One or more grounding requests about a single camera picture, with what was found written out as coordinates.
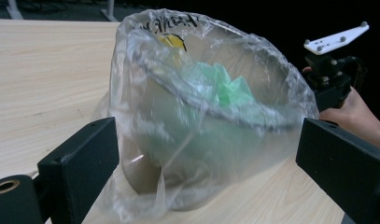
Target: crumpled green plastic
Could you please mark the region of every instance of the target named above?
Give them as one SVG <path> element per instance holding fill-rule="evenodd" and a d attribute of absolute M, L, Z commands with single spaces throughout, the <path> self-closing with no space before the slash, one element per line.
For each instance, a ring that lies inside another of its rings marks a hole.
<path fill-rule="evenodd" d="M 181 75 L 211 104 L 239 106 L 255 102 L 246 80 L 243 77 L 231 80 L 220 63 L 209 65 L 196 62 L 183 67 Z"/>

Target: small waste basket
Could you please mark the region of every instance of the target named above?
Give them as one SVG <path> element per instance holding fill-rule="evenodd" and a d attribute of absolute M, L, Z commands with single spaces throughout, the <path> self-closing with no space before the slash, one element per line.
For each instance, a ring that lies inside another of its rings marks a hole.
<path fill-rule="evenodd" d="M 292 155 L 317 116 L 312 90 L 264 37 L 196 13 L 133 14 L 92 118 L 115 117 L 119 135 L 124 178 L 102 197 L 123 222 L 197 208 Z"/>

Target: trash bin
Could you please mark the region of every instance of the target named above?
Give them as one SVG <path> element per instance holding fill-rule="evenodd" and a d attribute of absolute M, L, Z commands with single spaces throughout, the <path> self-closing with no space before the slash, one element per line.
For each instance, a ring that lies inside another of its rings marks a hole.
<path fill-rule="evenodd" d="M 128 16 L 92 118 L 115 117 L 119 135 L 124 178 L 111 177 L 104 206 L 123 222 L 195 209 L 292 155 L 317 116 L 312 90 L 264 37 L 196 13 Z"/>

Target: wooden table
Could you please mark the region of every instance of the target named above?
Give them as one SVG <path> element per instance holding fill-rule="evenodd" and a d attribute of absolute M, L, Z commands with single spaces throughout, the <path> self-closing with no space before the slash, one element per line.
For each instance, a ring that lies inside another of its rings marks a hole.
<path fill-rule="evenodd" d="M 91 121 L 108 91 L 117 22 L 0 20 L 0 178 L 36 164 Z M 152 223 L 328 223 L 344 212 L 295 153 L 207 205 Z M 93 208 L 84 223 L 114 223 Z"/>

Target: clear plastic bag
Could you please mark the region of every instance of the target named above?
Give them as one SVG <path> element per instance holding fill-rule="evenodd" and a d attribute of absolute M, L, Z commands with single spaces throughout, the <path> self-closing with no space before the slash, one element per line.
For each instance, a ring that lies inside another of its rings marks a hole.
<path fill-rule="evenodd" d="M 122 222 L 191 210 L 296 149 L 313 92 L 267 39 L 168 9 L 126 17 L 93 120 L 115 117 L 120 168 L 100 196 Z"/>

